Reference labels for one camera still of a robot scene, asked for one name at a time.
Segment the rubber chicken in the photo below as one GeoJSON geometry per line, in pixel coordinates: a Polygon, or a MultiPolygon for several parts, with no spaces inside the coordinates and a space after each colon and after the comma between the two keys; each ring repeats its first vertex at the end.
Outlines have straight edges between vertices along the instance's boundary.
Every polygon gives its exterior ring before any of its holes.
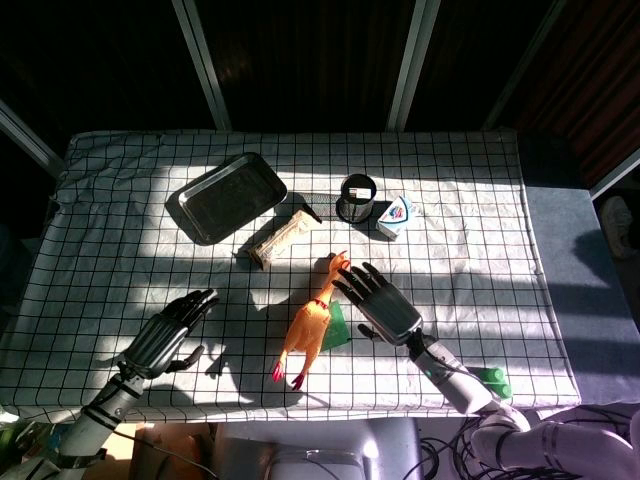
{"type": "Polygon", "coordinates": [[[287,332],[287,338],[284,341],[284,349],[280,354],[280,359],[276,364],[276,368],[273,371],[272,378],[274,382],[279,382],[284,378],[285,363],[287,361],[287,355],[292,350],[298,350],[305,352],[306,358],[302,372],[293,380],[293,390],[300,390],[304,377],[309,373],[309,368],[314,362],[318,353],[320,353],[320,347],[322,347],[322,340],[324,334],[327,331],[329,325],[329,302],[331,301],[331,295],[333,294],[333,280],[338,280],[340,274],[339,269],[348,269],[351,265],[351,261],[347,259],[347,251],[339,253],[331,259],[329,263],[329,275],[322,287],[320,293],[312,300],[307,302],[293,319],[293,323],[289,327],[287,332]]]}

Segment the grid pattern tablecloth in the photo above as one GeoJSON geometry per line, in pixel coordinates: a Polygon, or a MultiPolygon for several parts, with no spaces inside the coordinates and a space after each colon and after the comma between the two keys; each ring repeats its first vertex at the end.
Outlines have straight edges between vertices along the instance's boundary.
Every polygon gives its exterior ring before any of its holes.
{"type": "MultiPolygon", "coordinates": [[[[187,372],[151,382],[130,420],[361,418],[449,414],[407,357],[364,338],[361,314],[341,296],[353,339],[323,353],[302,392],[270,372],[288,323],[324,281],[325,257],[348,250],[401,288],[466,365],[499,366],[513,404],[579,402],[549,302],[517,157],[515,134],[82,134],[71,141],[19,317],[1,340],[0,403],[23,417],[64,421],[117,371],[143,321],[189,290],[220,304],[181,348],[205,354],[187,372]],[[287,200],[213,246],[197,246],[165,201],[229,155],[260,153],[287,200]],[[351,173],[371,176],[379,201],[400,194],[422,216],[397,241],[375,218],[352,227],[332,202],[351,173]],[[306,201],[324,227],[262,272],[244,253],[306,201]]],[[[379,204],[376,213],[384,204],[379,204]]],[[[304,357],[293,354],[287,381],[304,357]]]]}

